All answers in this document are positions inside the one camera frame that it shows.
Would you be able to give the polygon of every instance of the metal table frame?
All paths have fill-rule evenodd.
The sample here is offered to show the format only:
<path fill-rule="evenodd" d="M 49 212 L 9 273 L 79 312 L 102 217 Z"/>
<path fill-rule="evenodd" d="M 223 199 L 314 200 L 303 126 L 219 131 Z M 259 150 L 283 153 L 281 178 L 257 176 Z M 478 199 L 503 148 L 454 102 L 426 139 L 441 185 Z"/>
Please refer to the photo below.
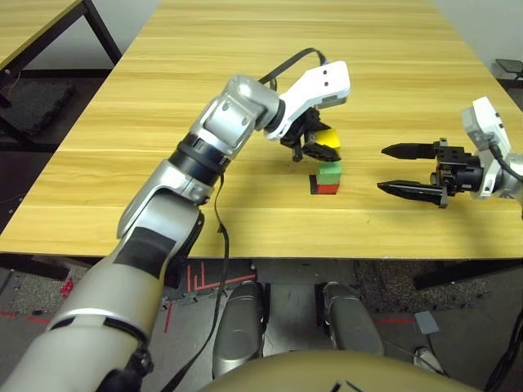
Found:
<path fill-rule="evenodd" d="M 519 80 L 520 78 L 523 78 L 523 62 L 519 60 L 509 60 L 509 59 L 496 59 L 496 63 L 508 74 L 515 74 L 513 80 L 510 79 L 496 79 L 499 84 L 501 84 L 501 87 L 505 91 L 507 91 L 510 88 L 523 88 L 523 80 Z M 519 69 L 511 69 L 507 66 L 507 63 L 512 63 L 512 65 L 519 65 Z"/>
<path fill-rule="evenodd" d="M 88 24 L 91 26 L 93 33 L 100 41 L 105 52 L 116 65 L 122 53 L 118 49 L 116 42 L 110 35 L 109 30 L 101 19 L 100 14 L 96 10 L 92 0 L 82 0 L 71 10 L 65 13 L 59 20 L 51 27 L 44 31 L 39 37 L 32 41 L 18 56 L 9 61 L 0 69 L 0 87 L 5 86 L 19 72 L 22 71 L 37 55 L 39 55 L 51 42 L 58 38 L 64 31 L 67 30 L 74 22 L 85 17 Z M 0 105 L 3 107 L 11 106 L 11 102 L 0 95 Z M 31 141 L 29 137 L 19 132 L 8 121 L 0 117 L 0 127 L 14 139 L 14 143 L 0 143 L 0 151 L 28 151 L 28 152 L 54 152 L 58 145 L 54 144 L 37 144 Z"/>
<path fill-rule="evenodd" d="M 64 256 L 84 266 L 95 265 L 102 256 Z M 54 265 L 46 263 L 47 257 L 20 255 L 15 253 L 0 253 L 0 267 L 8 270 L 17 270 L 27 274 L 35 274 L 64 280 L 68 275 L 69 268 L 66 265 Z M 237 261 L 254 261 L 256 258 L 235 258 Z M 300 258 L 289 258 L 289 260 L 301 260 Z M 485 277 L 491 274 L 518 270 L 523 268 L 523 259 L 506 260 L 468 260 L 468 261 L 437 261 L 437 270 L 427 274 L 421 274 L 413 278 L 416 290 L 423 290 L 435 286 L 444 286 L 466 281 L 468 279 Z"/>

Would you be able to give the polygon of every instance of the wooden table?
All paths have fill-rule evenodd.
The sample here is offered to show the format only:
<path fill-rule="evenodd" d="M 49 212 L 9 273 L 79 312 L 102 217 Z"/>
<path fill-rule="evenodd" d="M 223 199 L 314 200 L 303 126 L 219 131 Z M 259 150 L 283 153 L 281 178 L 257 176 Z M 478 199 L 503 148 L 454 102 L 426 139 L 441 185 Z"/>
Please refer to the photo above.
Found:
<path fill-rule="evenodd" d="M 460 112 L 487 95 L 514 151 L 522 114 L 426 0 L 164 0 L 36 181 L 0 250 L 105 255 L 118 219 L 231 74 L 262 76 L 304 47 L 344 60 L 352 93 L 322 112 L 342 136 L 336 196 L 309 194 L 315 162 L 256 134 L 226 173 L 219 202 L 232 256 L 508 258 L 523 254 L 516 202 L 451 199 L 440 210 L 395 198 L 385 180 L 428 182 L 434 161 L 380 154 L 397 142 L 473 144 Z M 280 90 L 311 56 L 279 79 Z M 193 256 L 220 256 L 210 205 Z"/>

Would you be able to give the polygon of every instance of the silver robot arm segment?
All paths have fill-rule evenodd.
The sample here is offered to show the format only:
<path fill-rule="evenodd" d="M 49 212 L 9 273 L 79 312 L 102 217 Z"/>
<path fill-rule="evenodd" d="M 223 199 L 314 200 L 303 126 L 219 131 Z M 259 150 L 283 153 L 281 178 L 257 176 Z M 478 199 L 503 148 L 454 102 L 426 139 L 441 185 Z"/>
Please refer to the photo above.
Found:
<path fill-rule="evenodd" d="M 348 74 L 332 84 L 337 88 L 323 95 L 316 91 L 313 101 L 332 104 L 334 97 L 341 103 L 349 91 Z M 301 113 L 293 115 L 285 107 L 275 91 L 255 79 L 230 79 L 128 205 L 118 223 L 117 247 L 79 282 L 2 392 L 139 388 L 152 370 L 146 347 L 165 271 L 173 258 L 188 255 L 197 239 L 203 225 L 198 205 L 208 202 L 254 130 L 277 130 L 306 109 L 295 105 Z"/>
<path fill-rule="evenodd" d="M 510 152 L 505 126 L 489 99 L 483 96 L 474 100 L 472 106 L 462 112 L 462 120 L 465 132 L 477 147 L 476 156 L 483 167 L 480 188 L 472 193 L 472 197 L 513 198 L 523 206 L 523 184 L 501 168 L 491 149 L 495 146 L 500 158 L 520 176 L 523 176 L 523 154 Z"/>

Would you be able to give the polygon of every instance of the stacked blocks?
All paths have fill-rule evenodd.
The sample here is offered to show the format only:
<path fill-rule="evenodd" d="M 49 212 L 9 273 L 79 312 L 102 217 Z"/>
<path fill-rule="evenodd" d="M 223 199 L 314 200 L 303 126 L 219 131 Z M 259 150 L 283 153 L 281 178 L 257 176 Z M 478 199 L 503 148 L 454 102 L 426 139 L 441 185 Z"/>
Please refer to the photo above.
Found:
<path fill-rule="evenodd" d="M 340 152 L 340 137 L 333 128 L 317 131 L 314 134 L 315 142 L 327 145 Z M 315 176 L 311 176 L 312 194 L 336 194 L 342 178 L 342 164 L 337 162 L 320 162 L 316 167 Z"/>
<path fill-rule="evenodd" d="M 342 164 L 337 162 L 321 162 L 316 167 L 316 193 L 336 194 L 342 178 Z"/>

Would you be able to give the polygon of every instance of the wall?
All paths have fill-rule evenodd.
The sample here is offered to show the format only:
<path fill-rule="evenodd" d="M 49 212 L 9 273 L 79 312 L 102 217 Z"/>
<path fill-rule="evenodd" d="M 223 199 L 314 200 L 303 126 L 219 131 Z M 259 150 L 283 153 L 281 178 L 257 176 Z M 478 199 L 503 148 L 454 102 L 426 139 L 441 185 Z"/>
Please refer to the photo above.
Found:
<path fill-rule="evenodd" d="M 495 76 L 496 58 L 523 60 L 523 0 L 433 0 Z M 121 51 L 125 51 L 159 0 L 94 0 Z M 55 40 L 29 69 L 111 68 L 82 18 Z"/>
<path fill-rule="evenodd" d="M 495 59 L 523 60 L 523 0 L 432 0 L 496 77 Z"/>
<path fill-rule="evenodd" d="M 93 0 L 121 52 L 131 45 L 159 0 Z M 89 24 L 80 18 L 26 69 L 110 69 L 109 57 Z"/>

